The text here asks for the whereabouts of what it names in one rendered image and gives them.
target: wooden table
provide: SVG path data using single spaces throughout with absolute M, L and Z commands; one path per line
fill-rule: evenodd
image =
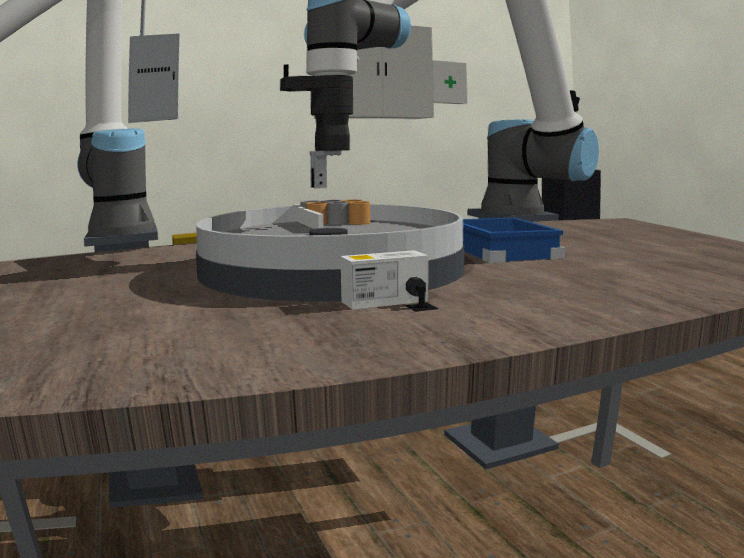
M 744 346 L 744 243 L 553 225 L 565 260 L 467 265 L 429 312 L 217 293 L 194 245 L 0 263 L 0 495 L 21 557 L 40 558 L 22 478 L 475 426 L 600 388 L 606 465 L 622 382 Z

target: orange cylinder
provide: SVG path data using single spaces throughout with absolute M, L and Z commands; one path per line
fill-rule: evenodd
M 326 202 L 307 202 L 305 209 L 323 214 L 323 224 L 328 224 L 328 204 Z
M 369 202 L 364 200 L 344 200 L 349 204 L 349 224 L 369 225 L 370 209 Z

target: blue crate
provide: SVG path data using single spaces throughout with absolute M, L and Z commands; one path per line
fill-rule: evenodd
M 463 226 L 465 251 L 486 261 L 498 261 L 498 256 L 493 259 L 484 250 L 505 250 L 507 262 L 549 260 L 551 249 L 560 247 L 563 234 L 561 230 L 516 217 L 463 219 Z

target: blue joint cap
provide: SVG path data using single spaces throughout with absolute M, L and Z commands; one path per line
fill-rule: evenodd
M 492 136 L 496 132 L 506 130 L 507 128 L 514 128 L 514 126 L 523 126 L 524 124 L 532 124 L 534 120 L 497 120 L 491 122 L 488 125 L 488 135 Z
M 331 4 L 338 4 L 344 0 L 307 0 L 307 11 L 314 10 L 315 8 L 322 8 L 323 6 L 330 6 Z
M 124 153 L 135 151 L 145 146 L 145 131 L 139 128 L 124 130 L 99 130 L 93 132 L 90 144 L 101 151 Z
M 568 160 L 568 179 L 571 181 L 589 180 L 599 162 L 599 140 L 591 128 L 584 128 L 571 150 Z
M 398 33 L 398 40 L 390 48 L 398 48 L 408 40 L 408 36 L 411 34 L 411 16 L 400 6 L 395 6 L 398 9 L 398 15 L 400 15 L 400 32 Z

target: white box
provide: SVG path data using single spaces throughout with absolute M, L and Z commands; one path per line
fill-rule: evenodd
M 417 304 L 406 291 L 411 277 L 426 283 L 429 300 L 429 257 L 416 250 L 341 256 L 341 302 L 352 310 L 396 304 Z

